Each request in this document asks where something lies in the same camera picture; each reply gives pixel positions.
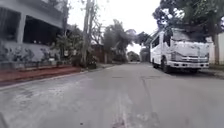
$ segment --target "red curb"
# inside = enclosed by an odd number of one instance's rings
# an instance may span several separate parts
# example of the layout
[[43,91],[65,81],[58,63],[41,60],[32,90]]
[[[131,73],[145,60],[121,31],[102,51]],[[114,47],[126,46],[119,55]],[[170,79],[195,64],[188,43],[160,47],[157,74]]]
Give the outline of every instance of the red curb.
[[81,72],[80,68],[75,67],[63,67],[63,68],[50,68],[41,70],[31,70],[31,71],[15,71],[8,73],[0,72],[0,82],[15,82],[27,79],[40,79],[48,78],[53,76],[71,74]]

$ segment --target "truck tire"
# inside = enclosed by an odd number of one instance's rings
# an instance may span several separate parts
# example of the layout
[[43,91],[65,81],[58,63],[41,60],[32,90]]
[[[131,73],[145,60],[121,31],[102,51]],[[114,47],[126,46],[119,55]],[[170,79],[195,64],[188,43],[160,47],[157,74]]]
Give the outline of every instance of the truck tire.
[[171,71],[172,71],[172,68],[169,65],[167,65],[166,58],[162,59],[161,68],[162,68],[163,72],[165,72],[167,74],[171,73]]
[[153,66],[153,68],[155,68],[155,69],[158,69],[158,68],[159,68],[159,65],[156,64],[156,63],[154,62],[154,60],[152,60],[152,66]]

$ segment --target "truck bumper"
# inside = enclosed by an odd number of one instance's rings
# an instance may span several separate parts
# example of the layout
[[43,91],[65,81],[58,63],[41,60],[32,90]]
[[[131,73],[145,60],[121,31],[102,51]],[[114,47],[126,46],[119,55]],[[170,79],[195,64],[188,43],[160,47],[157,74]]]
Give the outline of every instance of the truck bumper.
[[189,63],[189,62],[168,61],[167,64],[173,68],[197,68],[197,69],[209,68],[209,63]]

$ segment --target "sky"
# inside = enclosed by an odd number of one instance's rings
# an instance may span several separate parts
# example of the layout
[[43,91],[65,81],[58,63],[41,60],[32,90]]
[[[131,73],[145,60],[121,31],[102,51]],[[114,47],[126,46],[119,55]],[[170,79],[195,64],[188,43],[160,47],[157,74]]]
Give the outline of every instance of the sky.
[[[85,5],[81,0],[70,0],[71,11],[68,19],[69,24],[77,24],[83,29]],[[123,23],[123,27],[134,29],[137,33],[142,31],[151,34],[156,30],[157,24],[152,16],[154,10],[159,6],[160,0],[96,0],[100,10],[99,20],[103,26],[113,24],[113,19]],[[139,53],[141,46],[134,44],[128,46],[128,51]]]

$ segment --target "concrete road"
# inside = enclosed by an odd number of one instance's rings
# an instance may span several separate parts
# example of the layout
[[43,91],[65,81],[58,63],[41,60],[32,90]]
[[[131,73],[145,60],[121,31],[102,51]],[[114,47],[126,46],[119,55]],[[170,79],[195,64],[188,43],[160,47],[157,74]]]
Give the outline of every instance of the concrete road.
[[223,128],[224,81],[127,64],[1,89],[0,112],[9,128]]

